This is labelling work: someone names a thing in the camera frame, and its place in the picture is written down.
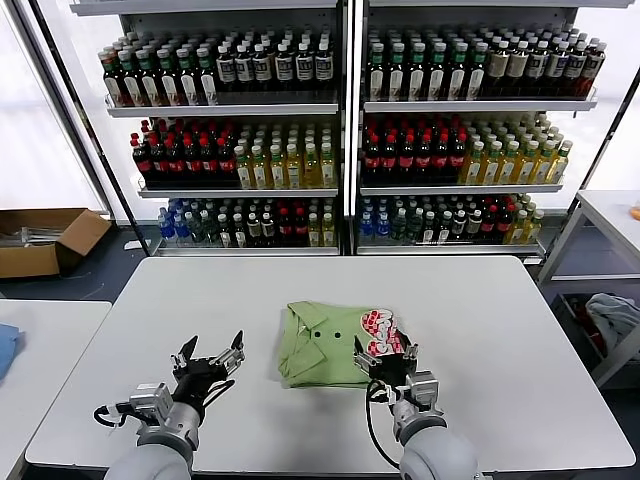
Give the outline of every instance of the blue cloth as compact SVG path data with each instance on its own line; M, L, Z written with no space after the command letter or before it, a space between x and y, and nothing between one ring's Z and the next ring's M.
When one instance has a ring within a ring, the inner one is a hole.
M16 355L16 344L20 330L0 323L0 380L4 378Z

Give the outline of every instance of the folded green shirt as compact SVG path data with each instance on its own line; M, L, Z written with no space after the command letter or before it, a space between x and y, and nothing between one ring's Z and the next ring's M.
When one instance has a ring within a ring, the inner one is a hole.
M389 310L316 302L287 305L278 370L292 387L363 387L369 378L353 363L354 336L372 355L401 351Z

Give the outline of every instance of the floor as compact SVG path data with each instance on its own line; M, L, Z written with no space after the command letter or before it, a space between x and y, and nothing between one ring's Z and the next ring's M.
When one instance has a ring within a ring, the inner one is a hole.
M546 232L545 238L552 238ZM123 249L125 243L135 240L130 231L112 230L98 244L78 269L69 276L28 279L24 281L0 281L0 292L7 298L43 300L105 300L115 302L136 266L144 258L141 249ZM566 262L563 274L594 273L585 270L585 254L594 259L591 268L598 265L600 273L629 273L632 267L621 261L608 241L594 228L585 228ZM559 289L546 289L543 294L552 300ZM627 287L616 293L635 297L640 302L638 289ZM604 391L603 396L616 416L634 450L640 453L640 390ZM26 480L87 480L100 479L98 472L68 471L29 467ZM626 469L589 472L513 473L494 477L496 480L637 480L640 464Z

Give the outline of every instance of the cardboard box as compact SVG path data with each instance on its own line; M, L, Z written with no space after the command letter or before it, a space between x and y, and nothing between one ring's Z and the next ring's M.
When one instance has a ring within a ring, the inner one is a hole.
M64 230L57 242L0 247L0 278L57 275L75 268L111 228L111 222L83 208L0 211L0 233L21 227Z

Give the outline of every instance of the shelf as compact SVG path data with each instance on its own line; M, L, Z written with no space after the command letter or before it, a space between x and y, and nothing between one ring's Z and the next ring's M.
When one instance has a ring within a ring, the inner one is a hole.
M298 248L203 248L162 247L160 257L327 257L340 254L338 247Z
M477 195L497 193L544 193L557 192L562 184L557 185L447 185L447 186L409 186L409 187L360 187L360 194L376 195Z
M475 100L434 102L365 102L367 113L411 112L585 112L595 108L598 99L595 88L585 100Z
M336 0L76 0L70 5L71 11L79 17L335 7Z
M358 246L358 255L515 255L542 256L545 251L538 243L531 245L367 245Z
M149 190L142 188L138 195L142 198L333 198L338 196L337 188L315 188L300 190Z
M369 0L371 7L627 8L635 0Z

